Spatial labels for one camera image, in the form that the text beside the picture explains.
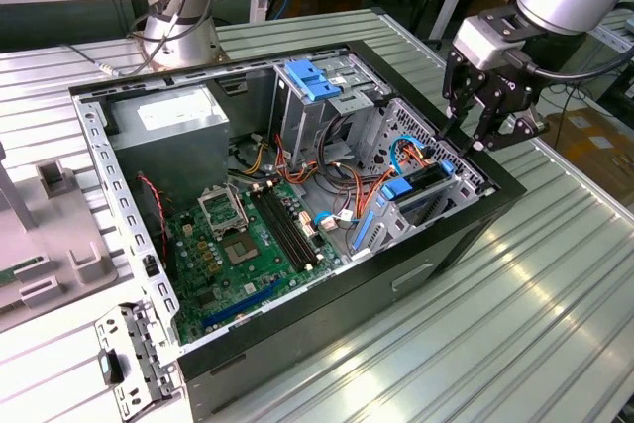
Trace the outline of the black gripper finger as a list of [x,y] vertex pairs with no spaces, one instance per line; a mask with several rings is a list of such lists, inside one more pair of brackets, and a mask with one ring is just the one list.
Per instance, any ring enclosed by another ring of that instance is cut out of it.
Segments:
[[535,105],[513,113],[486,106],[473,133],[471,148],[479,152],[502,150],[536,138],[548,129]]
[[438,137],[444,138],[453,128],[460,128],[475,105],[474,96],[484,85],[484,73],[457,49],[447,55],[442,96],[449,102],[448,118]]

